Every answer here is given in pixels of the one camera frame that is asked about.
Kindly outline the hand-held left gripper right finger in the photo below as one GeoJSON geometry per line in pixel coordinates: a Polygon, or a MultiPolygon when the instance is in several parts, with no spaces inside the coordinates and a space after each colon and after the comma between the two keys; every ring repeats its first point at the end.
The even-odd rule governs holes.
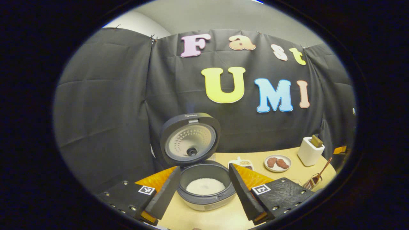
{"type": "Polygon", "coordinates": [[[237,164],[229,164],[229,178],[254,225],[290,213],[314,194],[288,178],[271,179],[237,164]]]}

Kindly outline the white divided bean dish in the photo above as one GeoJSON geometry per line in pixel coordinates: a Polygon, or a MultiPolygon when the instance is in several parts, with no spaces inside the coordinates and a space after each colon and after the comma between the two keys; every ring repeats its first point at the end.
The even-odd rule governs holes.
{"type": "Polygon", "coordinates": [[[230,164],[230,163],[245,167],[245,168],[250,169],[250,170],[254,170],[253,163],[250,160],[241,159],[241,157],[239,157],[239,156],[235,160],[230,160],[228,164],[230,164]]]}

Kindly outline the white toaster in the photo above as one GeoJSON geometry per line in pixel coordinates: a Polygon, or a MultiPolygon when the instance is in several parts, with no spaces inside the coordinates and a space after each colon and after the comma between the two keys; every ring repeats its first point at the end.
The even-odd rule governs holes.
{"type": "Polygon", "coordinates": [[[312,137],[304,137],[300,148],[298,150],[298,157],[304,166],[313,166],[318,162],[318,159],[322,156],[325,146],[315,147],[311,143],[312,137]]]}

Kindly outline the white round plate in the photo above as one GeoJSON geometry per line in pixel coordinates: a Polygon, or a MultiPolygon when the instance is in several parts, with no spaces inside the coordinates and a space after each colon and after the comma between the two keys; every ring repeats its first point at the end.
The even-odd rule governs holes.
{"type": "Polygon", "coordinates": [[[284,156],[284,155],[274,154],[274,155],[270,155],[270,156],[266,157],[265,160],[264,160],[264,166],[269,171],[272,171],[272,172],[275,172],[275,173],[282,173],[282,172],[285,172],[286,170],[288,170],[288,169],[280,168],[279,166],[277,166],[276,163],[275,163],[275,166],[273,168],[267,167],[267,159],[270,158],[270,157],[276,157],[277,159],[283,159],[289,165],[288,169],[290,169],[290,167],[292,166],[292,160],[289,157],[284,156]]]}

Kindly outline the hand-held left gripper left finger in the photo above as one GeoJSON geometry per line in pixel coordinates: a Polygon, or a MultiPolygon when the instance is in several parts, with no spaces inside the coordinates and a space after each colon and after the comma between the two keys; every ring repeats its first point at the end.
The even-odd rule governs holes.
{"type": "Polygon", "coordinates": [[[124,180],[97,196],[130,218],[156,226],[178,188],[180,176],[180,167],[173,166],[133,183],[124,180]]]}

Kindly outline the black backdrop cloth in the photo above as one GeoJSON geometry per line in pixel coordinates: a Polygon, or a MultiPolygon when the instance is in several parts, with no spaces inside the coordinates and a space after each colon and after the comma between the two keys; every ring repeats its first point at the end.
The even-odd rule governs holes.
{"type": "Polygon", "coordinates": [[[318,134],[329,158],[353,146],[358,105],[349,73],[324,43],[303,48],[232,29],[151,41],[102,28],[66,65],[53,123],[70,170],[99,194],[169,168],[162,125],[194,112],[220,122],[216,152],[284,150],[318,134]]]}

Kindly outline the dark wooden spoon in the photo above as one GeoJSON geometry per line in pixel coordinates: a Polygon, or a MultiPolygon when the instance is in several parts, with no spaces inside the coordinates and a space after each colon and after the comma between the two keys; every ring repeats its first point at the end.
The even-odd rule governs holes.
{"type": "Polygon", "coordinates": [[[321,179],[321,175],[324,172],[324,170],[327,168],[327,166],[329,166],[330,162],[332,161],[332,157],[329,158],[329,160],[327,161],[326,165],[324,166],[324,168],[321,170],[321,172],[319,172],[316,176],[312,177],[312,180],[314,182],[314,185],[317,185],[320,182],[321,179]]]}

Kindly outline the grey rice cooker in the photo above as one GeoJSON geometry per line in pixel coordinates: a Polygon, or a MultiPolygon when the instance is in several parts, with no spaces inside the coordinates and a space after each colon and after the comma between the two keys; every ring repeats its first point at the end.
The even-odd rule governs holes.
{"type": "Polygon", "coordinates": [[[228,168],[207,160],[216,152],[221,126],[206,113],[188,113],[175,116],[164,123],[160,132],[160,149],[165,161],[180,166],[178,195],[196,211],[212,211],[227,205],[235,197],[235,189],[228,168]],[[187,185],[202,178],[216,179],[226,188],[213,195],[195,195],[186,191],[187,185]]]}

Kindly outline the white rice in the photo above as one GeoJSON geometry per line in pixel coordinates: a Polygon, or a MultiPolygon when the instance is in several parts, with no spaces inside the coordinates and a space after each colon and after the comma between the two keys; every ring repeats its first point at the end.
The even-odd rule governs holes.
{"type": "Polygon", "coordinates": [[[202,178],[190,182],[186,191],[195,195],[207,196],[222,192],[225,188],[226,186],[216,179],[202,178]]]}

